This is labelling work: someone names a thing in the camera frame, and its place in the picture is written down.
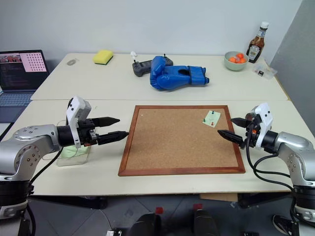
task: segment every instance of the bottle cap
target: bottle cap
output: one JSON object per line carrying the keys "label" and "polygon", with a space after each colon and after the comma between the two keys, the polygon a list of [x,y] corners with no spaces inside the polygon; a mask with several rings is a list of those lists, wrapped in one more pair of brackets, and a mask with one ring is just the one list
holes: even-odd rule
{"label": "bottle cap", "polygon": [[266,22],[266,21],[261,22],[260,27],[262,27],[263,29],[267,29],[268,26],[269,26],[269,22]]}

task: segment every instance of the black controller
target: black controller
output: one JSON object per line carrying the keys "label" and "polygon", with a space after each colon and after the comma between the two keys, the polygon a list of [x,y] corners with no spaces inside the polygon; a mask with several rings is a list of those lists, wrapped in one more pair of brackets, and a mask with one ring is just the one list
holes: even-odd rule
{"label": "black controller", "polygon": [[[173,62],[170,58],[166,57],[164,54],[164,58],[166,61],[166,66],[173,65]],[[132,64],[133,72],[136,76],[141,77],[144,74],[150,73],[151,71],[151,62],[152,60],[147,60],[143,62],[138,62],[134,60],[134,63]]]}

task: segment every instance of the bottle label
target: bottle label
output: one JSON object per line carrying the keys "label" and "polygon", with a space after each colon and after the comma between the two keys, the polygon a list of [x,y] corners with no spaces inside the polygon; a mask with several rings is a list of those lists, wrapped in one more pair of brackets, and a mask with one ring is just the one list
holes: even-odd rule
{"label": "bottle label", "polygon": [[257,47],[256,45],[251,45],[250,51],[248,53],[248,57],[250,60],[255,60],[256,56],[258,55],[260,51],[260,48]]}
{"label": "bottle label", "polygon": [[259,30],[257,36],[263,38],[266,34],[266,31]]}

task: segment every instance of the floor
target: floor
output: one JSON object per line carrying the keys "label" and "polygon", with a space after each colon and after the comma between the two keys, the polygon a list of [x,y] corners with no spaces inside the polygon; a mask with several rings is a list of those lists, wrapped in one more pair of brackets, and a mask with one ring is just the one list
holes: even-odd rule
{"label": "floor", "polygon": [[199,195],[109,197],[104,210],[30,200],[36,218],[36,236],[105,236],[110,228],[130,228],[143,214],[163,208],[164,234],[191,236],[194,204],[202,204],[217,222],[221,236],[241,231],[261,236],[282,236],[271,223],[273,214],[289,217],[291,198],[241,209],[237,203],[202,200]]}

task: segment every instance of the cork surface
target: cork surface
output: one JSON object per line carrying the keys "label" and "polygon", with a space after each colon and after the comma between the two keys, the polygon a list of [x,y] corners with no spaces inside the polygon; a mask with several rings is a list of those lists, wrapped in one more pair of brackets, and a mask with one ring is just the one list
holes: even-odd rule
{"label": "cork surface", "polygon": [[[215,128],[202,123],[220,112]],[[238,147],[218,129],[233,129],[227,106],[136,106],[119,175],[243,173]]]}

